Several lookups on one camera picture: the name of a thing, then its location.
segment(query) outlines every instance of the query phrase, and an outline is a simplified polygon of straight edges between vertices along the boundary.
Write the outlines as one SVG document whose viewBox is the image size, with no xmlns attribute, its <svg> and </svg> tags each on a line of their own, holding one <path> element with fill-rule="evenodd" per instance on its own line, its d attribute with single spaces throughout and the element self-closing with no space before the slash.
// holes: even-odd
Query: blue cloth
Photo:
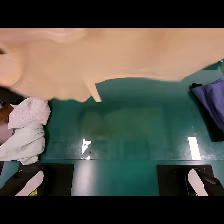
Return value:
<svg viewBox="0 0 224 224">
<path fill-rule="evenodd" d="M 192 91 L 224 132 L 224 80 L 218 79 L 211 84 L 195 87 Z"/>
</svg>

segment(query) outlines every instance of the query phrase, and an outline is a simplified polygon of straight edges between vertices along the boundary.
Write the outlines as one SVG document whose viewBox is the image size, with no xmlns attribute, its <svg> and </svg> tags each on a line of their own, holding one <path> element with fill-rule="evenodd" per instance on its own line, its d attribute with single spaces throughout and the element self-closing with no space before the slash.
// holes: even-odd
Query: beige object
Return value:
<svg viewBox="0 0 224 224">
<path fill-rule="evenodd" d="M 4 32 L 0 29 L 0 41 L 10 49 L 16 72 L 8 72 L 11 83 L 4 83 L 0 72 L 0 83 L 46 99 L 84 102 L 92 95 L 100 101 L 95 85 L 104 80 L 143 77 L 176 81 L 224 58 L 223 28 L 87 28 L 70 32 L 73 38 L 65 41 L 51 33 L 18 43 L 7 41 Z"/>
</svg>

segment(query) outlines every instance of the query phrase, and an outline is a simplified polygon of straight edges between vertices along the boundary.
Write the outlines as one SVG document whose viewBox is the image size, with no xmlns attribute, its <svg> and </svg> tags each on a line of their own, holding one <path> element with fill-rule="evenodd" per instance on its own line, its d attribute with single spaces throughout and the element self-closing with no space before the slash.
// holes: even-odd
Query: tan fabric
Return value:
<svg viewBox="0 0 224 224">
<path fill-rule="evenodd" d="M 13 90 L 81 102 L 93 95 L 100 101 L 95 84 L 104 80 L 181 80 L 224 58 L 224 29 L 92 28 L 70 43 L 30 41 L 11 50 L 20 73 Z"/>
</svg>

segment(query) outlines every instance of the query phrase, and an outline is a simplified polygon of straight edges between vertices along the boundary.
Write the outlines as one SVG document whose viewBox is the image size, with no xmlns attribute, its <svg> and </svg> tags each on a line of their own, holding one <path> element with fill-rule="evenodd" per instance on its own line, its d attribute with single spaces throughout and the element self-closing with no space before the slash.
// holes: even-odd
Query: white cloth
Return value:
<svg viewBox="0 0 224 224">
<path fill-rule="evenodd" d="M 27 98 L 10 113 L 8 128 L 23 128 L 34 121 L 46 125 L 50 113 L 47 100 Z"/>
<path fill-rule="evenodd" d="M 44 147 L 43 126 L 34 122 L 15 129 L 15 134 L 0 146 L 0 161 L 18 160 L 23 165 L 29 165 L 38 161 Z"/>
</svg>

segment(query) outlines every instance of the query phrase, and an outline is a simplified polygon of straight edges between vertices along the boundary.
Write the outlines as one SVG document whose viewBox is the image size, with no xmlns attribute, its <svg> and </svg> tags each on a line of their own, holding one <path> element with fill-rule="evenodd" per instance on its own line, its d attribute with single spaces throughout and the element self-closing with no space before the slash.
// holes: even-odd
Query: skin-colored object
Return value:
<svg viewBox="0 0 224 224">
<path fill-rule="evenodd" d="M 72 35 L 64 42 L 52 34 L 17 43 L 2 38 L 0 29 L 0 41 L 16 61 L 16 72 L 6 81 L 0 72 L 0 83 L 28 96 L 84 102 L 92 95 L 99 102 L 96 83 L 178 81 L 224 57 L 223 28 L 87 28 Z"/>
</svg>

